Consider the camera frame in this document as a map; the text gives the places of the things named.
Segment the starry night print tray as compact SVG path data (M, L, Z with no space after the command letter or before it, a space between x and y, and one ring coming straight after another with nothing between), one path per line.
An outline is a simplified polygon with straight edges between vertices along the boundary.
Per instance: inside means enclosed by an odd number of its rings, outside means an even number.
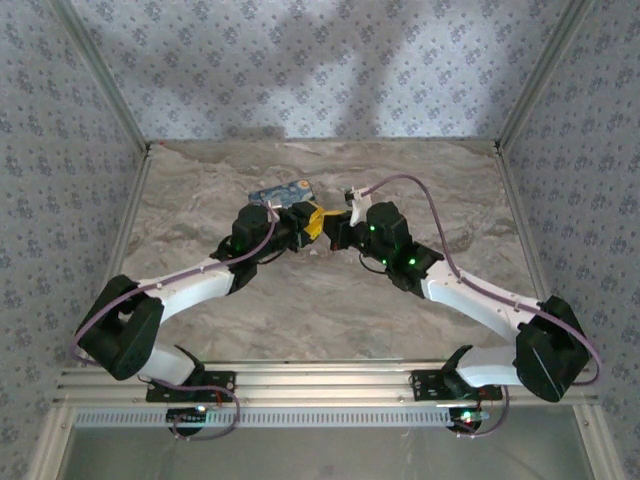
M295 203L314 200L315 194L310 182L306 179L291 181L248 194L250 203L271 203L283 208L289 208Z

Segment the left controller board green light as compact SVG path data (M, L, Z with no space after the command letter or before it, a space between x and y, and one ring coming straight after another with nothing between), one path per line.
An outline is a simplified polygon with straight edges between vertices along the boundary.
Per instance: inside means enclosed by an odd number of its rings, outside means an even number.
M171 425L202 426L206 423L207 411L198 407L169 408L165 414L165 422Z

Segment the controller board green light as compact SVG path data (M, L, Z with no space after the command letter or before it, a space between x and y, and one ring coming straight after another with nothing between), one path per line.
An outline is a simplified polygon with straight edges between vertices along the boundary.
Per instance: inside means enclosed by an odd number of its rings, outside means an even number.
M198 407L169 408L165 414L165 422L171 425L202 426L206 423L207 411Z
M454 407L449 409L451 424L448 429L456 434L476 435L484 421L491 418L491 413L482 409Z

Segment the right controller board green light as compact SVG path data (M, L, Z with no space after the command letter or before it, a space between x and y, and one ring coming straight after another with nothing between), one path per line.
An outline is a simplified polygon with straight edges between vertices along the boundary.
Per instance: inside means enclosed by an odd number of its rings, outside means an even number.
M476 435L484 421L491 418L491 413L482 409L454 407L449 409L451 424L448 429L456 434Z

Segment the aluminium side frame rail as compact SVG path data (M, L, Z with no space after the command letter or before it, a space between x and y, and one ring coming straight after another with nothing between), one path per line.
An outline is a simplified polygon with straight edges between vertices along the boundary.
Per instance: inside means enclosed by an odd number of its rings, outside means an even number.
M120 222L119 230L111 251L110 259L108 262L106 274L101 282L101 286L98 292L101 292L106 286L109 280L120 273L120 269L123 265L124 258L126 257L126 249L129 244L129 239L135 222L135 218L138 211L139 201L141 199L144 185L151 166L150 151L151 144L146 145L146 150L142 157L140 166L136 171L136 175L133 180L131 192L129 194L123 216Z
M515 224L519 246L514 250L514 260L509 260L518 273L509 276L505 290L509 291L509 303L512 303L510 317L518 318L515 345L517 352L525 346L525 342L535 336L542 338L546 334L559 334L564 342L571 342L571 336L563 328L540 316L541 305L551 298L550 288L542 270L538 250L524 215L524 208L515 186L502 150L496 148L497 167L504 185L506 199Z

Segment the aluminium mounting rail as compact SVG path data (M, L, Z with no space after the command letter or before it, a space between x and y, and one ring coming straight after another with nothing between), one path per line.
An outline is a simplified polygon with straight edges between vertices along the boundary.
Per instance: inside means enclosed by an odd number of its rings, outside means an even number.
M409 405L414 402L411 372L440 367L439 362L401 360L206 365L208 370L235 372L235 393L248 407ZM56 402L75 406L129 406L145 397L146 385L137 378L116 381L95 367L63 370L53 392Z

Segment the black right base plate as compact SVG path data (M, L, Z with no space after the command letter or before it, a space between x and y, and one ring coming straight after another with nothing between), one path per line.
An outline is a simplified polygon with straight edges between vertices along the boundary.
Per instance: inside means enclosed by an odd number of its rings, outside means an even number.
M455 371L413 370L409 375L415 401L502 400L503 390L496 386L472 387Z

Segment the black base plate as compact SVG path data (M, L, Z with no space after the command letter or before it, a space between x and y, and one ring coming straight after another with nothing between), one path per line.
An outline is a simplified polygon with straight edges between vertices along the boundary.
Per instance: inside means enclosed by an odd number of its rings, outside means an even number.
M496 386L472 387L455 371L413 370L409 375L415 401L502 400L503 390Z
M235 392L236 373L233 371L194 371L183 387L199 387L199 390L168 388L152 380L147 387L145 400L149 403L232 403L228 393L211 390L216 386Z

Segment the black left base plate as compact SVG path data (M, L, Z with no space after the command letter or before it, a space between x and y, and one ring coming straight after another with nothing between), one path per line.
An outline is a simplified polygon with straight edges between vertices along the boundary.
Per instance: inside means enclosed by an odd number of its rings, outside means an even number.
M199 387L199 390L168 388L152 380L147 387L145 400L149 403L232 403L228 393L211 390L216 386L235 392L236 373L233 371L194 371L183 387Z

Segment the aluminium frame post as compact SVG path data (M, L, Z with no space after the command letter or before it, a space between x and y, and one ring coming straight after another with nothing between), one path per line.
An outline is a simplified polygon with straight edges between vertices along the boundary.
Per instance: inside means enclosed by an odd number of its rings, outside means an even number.
M89 27L75 9L72 1L47 1L78 50L98 90L104 96L107 105L119 121L124 133L139 151L146 152L149 142L141 132L132 111L121 94Z
M596 0L567 0L496 139L496 148L501 156L512 148L525 127L595 3Z

